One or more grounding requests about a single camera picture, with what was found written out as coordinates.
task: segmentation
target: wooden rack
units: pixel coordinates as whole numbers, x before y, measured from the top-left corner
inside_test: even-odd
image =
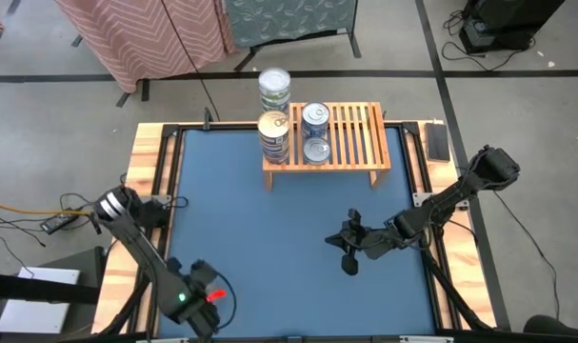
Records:
[[[375,188],[390,170],[390,156],[382,109],[373,103],[325,103],[330,110],[331,154],[324,165],[304,161],[301,110],[306,103],[291,103],[289,110],[289,160],[281,165],[263,159],[266,187],[271,190],[276,172],[368,172]]]

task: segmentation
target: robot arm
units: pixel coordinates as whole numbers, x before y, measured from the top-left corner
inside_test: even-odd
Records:
[[[91,217],[96,230],[100,232],[98,224],[107,228],[143,269],[161,313],[177,324],[187,321],[199,337],[209,338],[218,331],[219,315],[206,293],[217,272],[198,260],[190,274],[182,275],[178,261],[167,264],[141,231],[167,225],[167,207],[154,198],[143,203],[134,190],[120,186],[94,203]]]
[[[376,230],[363,227],[361,215],[351,209],[350,220],[343,223],[342,230],[325,241],[346,253],[342,257],[342,269],[349,275],[356,275],[356,252],[364,251],[368,258],[377,259],[390,250],[404,249],[421,239],[426,241],[427,228],[439,237],[458,203],[477,196],[479,191],[503,190],[517,180],[519,171],[519,165],[505,151],[484,146],[456,183],[425,200],[422,207],[401,211],[384,222],[384,229]],[[474,330],[489,329],[451,285],[428,249],[424,249],[423,259],[470,327]]]

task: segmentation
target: can lid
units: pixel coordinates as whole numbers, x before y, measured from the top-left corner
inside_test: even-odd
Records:
[[[309,103],[302,110],[302,116],[311,125],[322,125],[329,121],[330,111],[325,104]]]
[[[289,85],[289,72],[280,68],[269,68],[259,74],[259,86],[268,91],[282,91]]]
[[[330,145],[320,137],[308,138],[304,145],[304,155],[310,161],[326,161],[330,157]]]
[[[282,137],[289,132],[289,119],[280,111],[268,111],[259,117],[257,128],[266,137]]]

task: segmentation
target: blue tabletop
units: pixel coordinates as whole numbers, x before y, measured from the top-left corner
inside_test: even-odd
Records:
[[[366,172],[275,174],[267,191],[256,131],[188,131],[169,256],[185,266],[205,259],[237,293],[233,323],[217,337],[430,334],[427,284],[419,252],[376,261],[357,254],[359,273],[340,267],[338,233],[349,208],[380,228],[410,206],[396,129],[387,129],[392,168],[376,189]],[[218,281],[219,288],[227,287]],[[217,302],[221,322],[231,298]],[[161,338],[193,337],[189,325],[161,317]]]

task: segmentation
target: gray floor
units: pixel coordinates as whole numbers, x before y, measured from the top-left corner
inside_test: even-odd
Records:
[[[0,0],[0,13],[9,3]],[[449,40],[443,21],[464,3],[425,0],[439,50]],[[75,35],[53,2],[22,1],[0,41],[0,75],[106,73],[87,45],[70,46]],[[413,1],[361,1],[357,36],[362,59],[354,59],[347,38],[339,36],[265,48],[246,70],[431,71]],[[534,49],[503,70],[549,70],[549,61],[557,70],[578,70],[578,0],[568,0],[536,39]],[[244,55],[204,71],[231,71]],[[505,56],[490,53],[483,63],[493,66]],[[477,70],[469,61],[442,59],[442,65]],[[255,80],[207,85],[224,120],[260,114]],[[304,78],[292,85],[293,101],[380,101],[388,119],[445,119],[433,78]],[[490,143],[521,164],[521,178],[501,195],[555,265],[562,320],[578,327],[578,78],[449,79],[448,87],[468,155]],[[149,102],[136,93],[119,109],[114,104],[121,94],[114,82],[0,83],[0,202],[46,209],[57,207],[63,192],[94,198],[126,170],[138,123],[200,120],[209,106],[198,81],[151,82]],[[550,272],[499,201],[481,198],[509,319],[520,331],[532,315],[553,313]],[[38,234],[46,248],[21,232],[0,234],[31,266],[110,242],[91,227]],[[0,272],[19,266],[0,242]]]

